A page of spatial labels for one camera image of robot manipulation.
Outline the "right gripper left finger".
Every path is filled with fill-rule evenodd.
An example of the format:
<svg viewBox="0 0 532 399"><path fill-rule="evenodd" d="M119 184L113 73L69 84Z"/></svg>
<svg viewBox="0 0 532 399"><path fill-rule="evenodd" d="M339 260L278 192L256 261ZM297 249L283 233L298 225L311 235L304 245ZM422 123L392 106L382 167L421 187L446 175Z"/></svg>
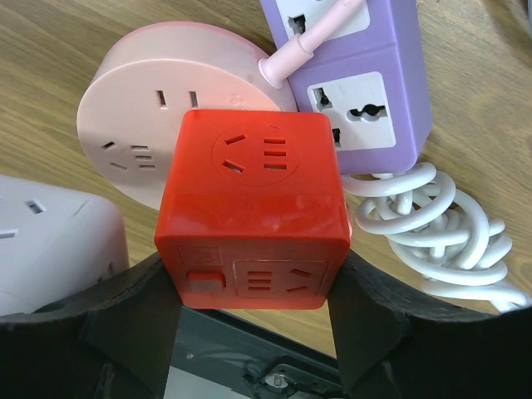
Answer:
<svg viewBox="0 0 532 399"><path fill-rule="evenodd" d="M3 398L162 398L182 303L158 254L1 318Z"/></svg>

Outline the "pink round power strip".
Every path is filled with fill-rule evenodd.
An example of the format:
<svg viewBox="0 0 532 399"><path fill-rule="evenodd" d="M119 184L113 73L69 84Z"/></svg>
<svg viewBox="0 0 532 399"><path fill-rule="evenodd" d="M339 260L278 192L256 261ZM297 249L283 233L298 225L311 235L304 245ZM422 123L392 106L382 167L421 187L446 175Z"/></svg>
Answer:
<svg viewBox="0 0 532 399"><path fill-rule="evenodd" d="M200 22L158 22L103 58L76 115L81 146L120 192L158 209L184 114L194 108L295 111L289 86L259 72L264 51Z"/></svg>

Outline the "red cube socket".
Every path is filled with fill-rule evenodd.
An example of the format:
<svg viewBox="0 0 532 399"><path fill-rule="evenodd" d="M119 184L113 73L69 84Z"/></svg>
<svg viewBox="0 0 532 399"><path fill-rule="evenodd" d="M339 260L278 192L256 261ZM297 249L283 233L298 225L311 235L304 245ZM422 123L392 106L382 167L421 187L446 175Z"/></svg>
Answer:
<svg viewBox="0 0 532 399"><path fill-rule="evenodd" d="M185 114L155 231L185 306L320 308L351 235L326 116Z"/></svg>

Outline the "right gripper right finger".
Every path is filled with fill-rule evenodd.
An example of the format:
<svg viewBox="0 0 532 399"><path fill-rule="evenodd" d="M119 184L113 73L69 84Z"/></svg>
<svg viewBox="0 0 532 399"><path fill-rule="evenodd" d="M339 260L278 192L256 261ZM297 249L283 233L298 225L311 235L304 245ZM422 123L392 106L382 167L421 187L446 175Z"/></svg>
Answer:
<svg viewBox="0 0 532 399"><path fill-rule="evenodd" d="M499 316L424 294L350 252L328 295L351 398L529 398L531 310Z"/></svg>

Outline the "white cube socket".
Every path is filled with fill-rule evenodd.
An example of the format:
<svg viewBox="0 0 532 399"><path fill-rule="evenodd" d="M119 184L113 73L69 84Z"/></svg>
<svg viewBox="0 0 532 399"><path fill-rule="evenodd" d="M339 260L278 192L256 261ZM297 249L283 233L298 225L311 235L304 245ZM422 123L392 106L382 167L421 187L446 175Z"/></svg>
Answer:
<svg viewBox="0 0 532 399"><path fill-rule="evenodd" d="M108 199L1 177L1 314L32 313L130 266Z"/></svg>

